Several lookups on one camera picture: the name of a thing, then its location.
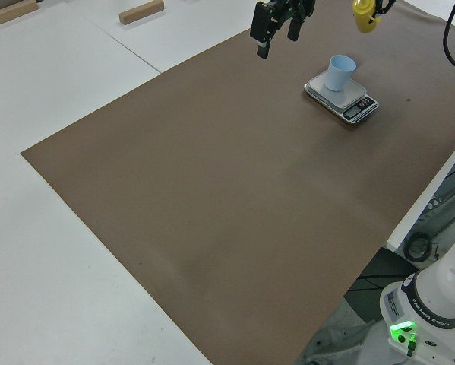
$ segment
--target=white surface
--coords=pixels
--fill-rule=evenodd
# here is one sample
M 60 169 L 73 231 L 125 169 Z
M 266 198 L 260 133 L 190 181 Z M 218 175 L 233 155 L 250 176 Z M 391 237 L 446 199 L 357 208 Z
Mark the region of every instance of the white surface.
M 406 2 L 429 14 L 440 17 L 445 21 L 448 19 L 453 5 L 455 4 L 455 0 L 406 0 Z M 455 17 L 453 18 L 452 25 L 455 26 Z
M 393 233 L 390 235 L 389 239 L 387 240 L 387 248 L 393 251 L 396 251 L 397 248 L 400 246 L 404 237 L 406 237 L 407 233 L 413 226 L 413 224 L 418 219 L 419 215 L 425 209 L 425 206 L 428 204 L 429 200 L 435 194 L 438 187 L 441 185 L 445 176 L 450 172 L 452 166 L 455 164 L 455 151 L 452 155 L 448 158 L 445 165 L 442 166 L 440 171 L 436 174 L 433 180 L 428 184 L 426 189 L 423 193 L 418 197 L 416 202 L 412 205 L 412 207 L 408 210 L 406 215 L 403 217 L 401 222 L 396 226 Z
M 165 0 L 165 10 L 128 25 L 120 12 L 146 0 L 66 0 L 101 29 L 165 71 L 251 26 L 254 0 Z M 256 52 L 253 40 L 252 52 Z
M 0 365 L 209 362 L 19 153 L 157 73 L 66 4 L 0 26 Z

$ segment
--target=black label band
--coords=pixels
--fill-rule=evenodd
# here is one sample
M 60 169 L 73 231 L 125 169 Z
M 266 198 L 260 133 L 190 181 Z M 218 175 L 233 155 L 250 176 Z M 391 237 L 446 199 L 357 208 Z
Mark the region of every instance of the black label band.
M 416 278 L 418 274 L 413 276 L 407 286 L 401 285 L 401 290 L 406 293 L 411 307 L 422 317 L 426 322 L 432 324 L 439 329 L 455 329 L 455 318 L 444 318 L 434 314 L 421 300 L 416 290 Z

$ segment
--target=digital kitchen scale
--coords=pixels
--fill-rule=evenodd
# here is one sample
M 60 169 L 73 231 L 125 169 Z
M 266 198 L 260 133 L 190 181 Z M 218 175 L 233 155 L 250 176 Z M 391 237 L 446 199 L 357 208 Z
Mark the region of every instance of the digital kitchen scale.
M 344 122 L 354 125 L 379 107 L 379 103 L 367 95 L 365 87 L 353 79 L 349 79 L 341 91 L 327 89 L 326 73 L 323 72 L 307 82 L 305 90 Z

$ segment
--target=brown mat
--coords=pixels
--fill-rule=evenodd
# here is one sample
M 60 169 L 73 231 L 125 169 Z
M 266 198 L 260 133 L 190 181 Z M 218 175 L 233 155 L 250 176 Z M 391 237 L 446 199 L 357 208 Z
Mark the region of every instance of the brown mat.
M 286 28 L 23 152 L 214 365 L 291 364 L 455 148 L 442 21 L 399 3 L 363 35 L 330 0 Z M 337 53 L 381 103 L 356 129 L 302 89 Z

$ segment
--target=blue cup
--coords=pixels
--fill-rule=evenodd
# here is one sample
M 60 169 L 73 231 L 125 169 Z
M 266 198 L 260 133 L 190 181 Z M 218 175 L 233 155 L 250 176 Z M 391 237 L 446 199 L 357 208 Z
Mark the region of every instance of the blue cup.
M 325 87 L 332 91 L 343 90 L 356 67 L 355 61 L 348 56 L 332 56 L 328 65 Z

